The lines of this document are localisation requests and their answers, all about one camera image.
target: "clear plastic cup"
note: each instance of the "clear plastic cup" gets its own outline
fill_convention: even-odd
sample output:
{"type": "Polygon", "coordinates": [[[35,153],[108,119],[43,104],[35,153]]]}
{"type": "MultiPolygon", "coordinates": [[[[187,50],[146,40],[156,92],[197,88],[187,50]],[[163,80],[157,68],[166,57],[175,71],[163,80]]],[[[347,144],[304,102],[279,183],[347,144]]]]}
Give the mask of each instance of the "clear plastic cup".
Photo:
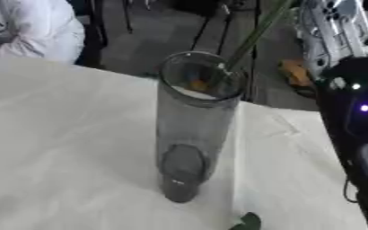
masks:
{"type": "Polygon", "coordinates": [[[203,52],[168,57],[160,70],[156,160],[164,195],[192,200],[213,174],[243,93],[241,75],[203,52]]]}

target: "gray floor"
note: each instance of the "gray floor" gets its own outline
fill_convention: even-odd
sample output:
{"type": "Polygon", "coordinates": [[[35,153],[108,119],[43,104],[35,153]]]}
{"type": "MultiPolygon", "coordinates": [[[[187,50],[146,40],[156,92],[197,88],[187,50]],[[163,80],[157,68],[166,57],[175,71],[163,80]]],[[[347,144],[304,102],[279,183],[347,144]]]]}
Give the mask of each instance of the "gray floor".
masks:
{"type": "MultiPolygon", "coordinates": [[[[189,50],[203,19],[191,13],[170,9],[161,2],[145,9],[143,1],[135,1],[130,9],[134,33],[129,34],[120,0],[105,1],[105,20],[110,45],[103,51],[103,64],[108,70],[143,75],[155,68],[170,54],[189,50]]],[[[197,50],[215,52],[223,29],[224,17],[210,22],[197,50]]],[[[234,23],[231,31],[236,30],[234,23]]],[[[225,50],[233,46],[230,32],[225,50]]]]}
{"type": "MultiPolygon", "coordinates": [[[[263,0],[266,12],[275,0],[263,0]]],[[[202,18],[177,12],[156,2],[152,10],[145,9],[142,0],[135,0],[131,8],[134,33],[128,34],[120,0],[105,0],[105,21],[110,45],[103,51],[103,64],[110,71],[144,76],[155,73],[157,66],[170,54],[186,51],[202,23],[202,18]]],[[[215,52],[223,29],[222,12],[210,23],[197,50],[215,52]]],[[[301,48],[294,39],[290,19],[284,17],[258,43],[258,62],[252,94],[255,103],[277,108],[315,111],[314,100],[293,92],[277,71],[277,64],[285,58],[301,58],[301,48]]],[[[223,56],[227,57],[253,29],[253,13],[240,13],[232,24],[223,56]]],[[[242,67],[250,70],[250,55],[242,67]]]]}

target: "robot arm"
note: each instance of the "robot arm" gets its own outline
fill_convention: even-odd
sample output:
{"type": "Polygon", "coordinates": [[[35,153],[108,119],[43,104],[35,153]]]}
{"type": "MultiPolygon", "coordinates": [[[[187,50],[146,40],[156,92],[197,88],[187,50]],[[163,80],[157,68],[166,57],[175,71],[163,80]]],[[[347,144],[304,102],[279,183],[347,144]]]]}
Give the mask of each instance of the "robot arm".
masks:
{"type": "Polygon", "coordinates": [[[304,0],[299,26],[320,113],[368,224],[368,21],[360,0],[304,0]]]}

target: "white table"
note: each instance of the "white table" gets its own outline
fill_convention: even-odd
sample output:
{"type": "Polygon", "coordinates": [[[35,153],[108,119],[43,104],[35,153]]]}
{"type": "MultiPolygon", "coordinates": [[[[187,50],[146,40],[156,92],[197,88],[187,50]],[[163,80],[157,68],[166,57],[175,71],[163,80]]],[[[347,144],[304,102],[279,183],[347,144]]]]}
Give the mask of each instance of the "white table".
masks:
{"type": "Polygon", "coordinates": [[[155,95],[150,80],[0,60],[0,230],[225,230],[248,211],[264,229],[365,228],[319,115],[246,103],[212,180],[194,201],[169,202],[155,95]]]}

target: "green straw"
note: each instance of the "green straw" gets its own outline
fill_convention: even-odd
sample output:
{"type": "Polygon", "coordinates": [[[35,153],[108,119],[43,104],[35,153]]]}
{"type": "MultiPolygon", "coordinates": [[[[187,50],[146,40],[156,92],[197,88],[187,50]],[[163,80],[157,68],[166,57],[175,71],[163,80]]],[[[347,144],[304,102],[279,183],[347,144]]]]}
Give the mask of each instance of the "green straw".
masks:
{"type": "Polygon", "coordinates": [[[276,7],[264,17],[262,23],[250,33],[247,39],[239,46],[234,54],[227,61],[226,70],[231,72],[242,60],[242,58],[257,44],[259,38],[269,29],[269,27],[276,22],[284,12],[286,12],[293,0],[281,0],[276,7]]]}

